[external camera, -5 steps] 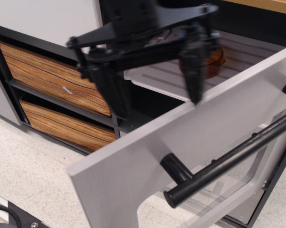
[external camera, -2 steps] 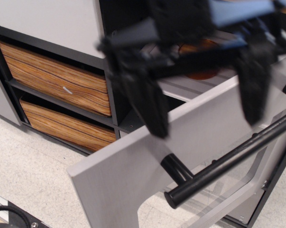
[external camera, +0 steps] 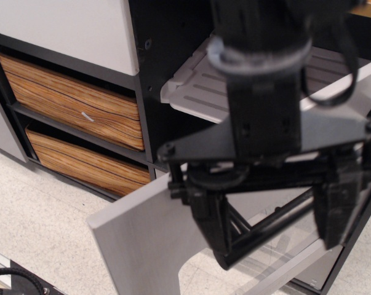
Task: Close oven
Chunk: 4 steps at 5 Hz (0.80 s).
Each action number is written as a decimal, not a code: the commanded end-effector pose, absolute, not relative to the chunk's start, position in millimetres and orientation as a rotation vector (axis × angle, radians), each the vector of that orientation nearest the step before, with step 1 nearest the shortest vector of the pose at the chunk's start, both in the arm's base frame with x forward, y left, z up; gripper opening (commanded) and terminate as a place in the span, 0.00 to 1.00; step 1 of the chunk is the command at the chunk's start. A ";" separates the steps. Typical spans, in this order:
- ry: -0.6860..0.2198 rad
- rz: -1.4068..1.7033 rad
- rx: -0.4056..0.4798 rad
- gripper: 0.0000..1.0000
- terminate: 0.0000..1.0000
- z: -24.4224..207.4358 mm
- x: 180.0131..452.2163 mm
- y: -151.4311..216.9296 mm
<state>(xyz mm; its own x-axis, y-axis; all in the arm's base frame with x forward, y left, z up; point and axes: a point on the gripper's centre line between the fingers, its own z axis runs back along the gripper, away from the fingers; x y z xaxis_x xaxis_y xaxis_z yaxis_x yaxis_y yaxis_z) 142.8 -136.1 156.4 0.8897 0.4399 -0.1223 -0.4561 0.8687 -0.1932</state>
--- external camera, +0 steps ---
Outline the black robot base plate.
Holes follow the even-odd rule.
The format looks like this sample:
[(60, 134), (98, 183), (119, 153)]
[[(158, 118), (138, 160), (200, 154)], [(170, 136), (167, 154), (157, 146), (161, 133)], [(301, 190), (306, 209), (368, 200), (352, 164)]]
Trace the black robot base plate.
[[(64, 292), (58, 289), (56, 286), (51, 285), (49, 282), (43, 280), (41, 277), (33, 274), (43, 288), (47, 288), (49, 290), (49, 294), (53, 295), (64, 295)], [(23, 291), (25, 294), (38, 294), (36, 287), (26, 278), (21, 277), (19, 275), (11, 275), (11, 289), (16, 291)]]

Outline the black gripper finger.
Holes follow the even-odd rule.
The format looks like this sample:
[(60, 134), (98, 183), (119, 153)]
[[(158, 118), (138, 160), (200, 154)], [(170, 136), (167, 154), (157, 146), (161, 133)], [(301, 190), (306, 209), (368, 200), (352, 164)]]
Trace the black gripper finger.
[(191, 188), (188, 191), (191, 213), (210, 248), (222, 255), (231, 251), (228, 199), (223, 192)]
[(359, 180), (324, 183), (313, 187), (314, 219), (325, 249), (330, 250), (345, 242), (360, 192)]

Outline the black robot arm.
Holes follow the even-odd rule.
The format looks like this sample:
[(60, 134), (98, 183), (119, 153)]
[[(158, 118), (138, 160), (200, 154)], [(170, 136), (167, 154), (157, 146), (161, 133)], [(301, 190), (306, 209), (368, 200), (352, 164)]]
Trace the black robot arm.
[[(314, 211), (327, 249), (345, 242), (362, 191), (371, 183), (371, 116), (326, 117), (345, 104), (359, 72), (345, 15), (364, 1), (212, 1), (215, 38), (207, 55), (226, 79), (229, 116), (168, 142), (174, 199), (193, 219), (217, 262), (229, 269), (291, 223)], [(306, 61), (313, 37), (328, 32), (350, 85), (330, 98), (309, 93)]]

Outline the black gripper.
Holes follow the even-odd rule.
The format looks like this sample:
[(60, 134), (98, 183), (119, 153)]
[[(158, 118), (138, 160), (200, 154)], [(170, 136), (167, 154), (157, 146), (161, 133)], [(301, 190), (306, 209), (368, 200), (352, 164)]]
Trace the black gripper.
[(328, 99), (300, 96), (301, 74), (229, 79), (229, 116), (164, 144), (174, 197), (371, 183), (371, 117), (351, 109), (355, 83)]

